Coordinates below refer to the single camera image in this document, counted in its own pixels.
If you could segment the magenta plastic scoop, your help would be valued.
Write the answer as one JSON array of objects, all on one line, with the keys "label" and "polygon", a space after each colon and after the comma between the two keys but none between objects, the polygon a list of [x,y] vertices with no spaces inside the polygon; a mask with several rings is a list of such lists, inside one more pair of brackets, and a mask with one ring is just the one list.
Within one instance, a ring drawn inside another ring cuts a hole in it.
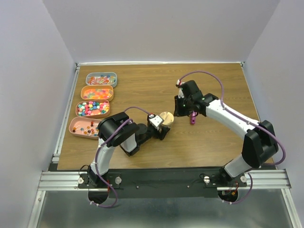
[{"label": "magenta plastic scoop", "polygon": [[190,124],[191,125],[194,125],[196,123],[196,116],[197,116],[197,113],[195,111],[193,111],[190,115]]}]

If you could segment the clear plastic jar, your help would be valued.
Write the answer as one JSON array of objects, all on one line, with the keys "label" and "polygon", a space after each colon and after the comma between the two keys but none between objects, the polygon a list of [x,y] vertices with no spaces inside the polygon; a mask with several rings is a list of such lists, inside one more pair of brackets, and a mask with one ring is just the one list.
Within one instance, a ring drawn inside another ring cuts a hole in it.
[{"label": "clear plastic jar", "polygon": [[173,123],[162,123],[162,128],[168,128],[168,129],[171,129],[172,126],[173,126]]}]

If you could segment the white jar lid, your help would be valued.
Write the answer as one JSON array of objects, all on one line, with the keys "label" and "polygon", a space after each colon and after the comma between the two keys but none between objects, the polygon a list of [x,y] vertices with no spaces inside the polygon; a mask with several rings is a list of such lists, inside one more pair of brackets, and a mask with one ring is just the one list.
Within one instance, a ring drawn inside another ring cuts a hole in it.
[{"label": "white jar lid", "polygon": [[162,112],[160,117],[164,120],[164,124],[174,123],[174,116],[170,112]]}]

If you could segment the pink tray of candies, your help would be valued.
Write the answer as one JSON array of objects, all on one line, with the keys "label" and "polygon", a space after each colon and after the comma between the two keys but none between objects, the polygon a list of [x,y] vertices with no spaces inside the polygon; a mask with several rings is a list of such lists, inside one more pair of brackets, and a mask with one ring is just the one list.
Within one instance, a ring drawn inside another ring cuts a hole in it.
[{"label": "pink tray of candies", "polygon": [[110,114],[110,103],[105,99],[86,100],[76,105],[76,116],[102,118]]}]

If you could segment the pink tray of lollipops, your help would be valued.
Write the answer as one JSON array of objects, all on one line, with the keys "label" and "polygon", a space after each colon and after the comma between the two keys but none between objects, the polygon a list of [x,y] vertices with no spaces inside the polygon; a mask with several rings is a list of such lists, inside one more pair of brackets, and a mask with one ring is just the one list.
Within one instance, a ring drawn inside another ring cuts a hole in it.
[{"label": "pink tray of lollipops", "polygon": [[68,130],[74,136],[97,140],[99,133],[97,127],[100,122],[101,120],[99,119],[75,117],[71,121]]}]

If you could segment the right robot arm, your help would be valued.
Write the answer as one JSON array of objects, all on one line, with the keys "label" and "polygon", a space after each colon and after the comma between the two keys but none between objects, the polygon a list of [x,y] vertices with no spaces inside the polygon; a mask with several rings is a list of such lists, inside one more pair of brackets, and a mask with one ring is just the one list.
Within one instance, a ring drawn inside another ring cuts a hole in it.
[{"label": "right robot arm", "polygon": [[278,143],[269,121],[259,122],[229,110],[215,95],[204,95],[193,80],[177,81],[176,86],[179,93],[174,98],[174,116],[182,117],[195,112],[218,121],[243,139],[241,154],[219,170],[218,180],[222,185],[231,185],[238,175],[260,168],[277,153]]}]

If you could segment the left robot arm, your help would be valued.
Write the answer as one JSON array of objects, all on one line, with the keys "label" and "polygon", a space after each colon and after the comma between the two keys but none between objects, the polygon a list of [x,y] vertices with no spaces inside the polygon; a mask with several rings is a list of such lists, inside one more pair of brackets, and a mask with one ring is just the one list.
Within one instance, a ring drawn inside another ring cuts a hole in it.
[{"label": "left robot arm", "polygon": [[105,183],[105,175],[114,150],[119,146],[128,156],[135,155],[142,144],[156,138],[163,140],[170,131],[164,120],[155,114],[147,116],[147,124],[135,123],[125,112],[109,116],[98,126],[98,147],[88,169],[89,182],[96,188]]}]

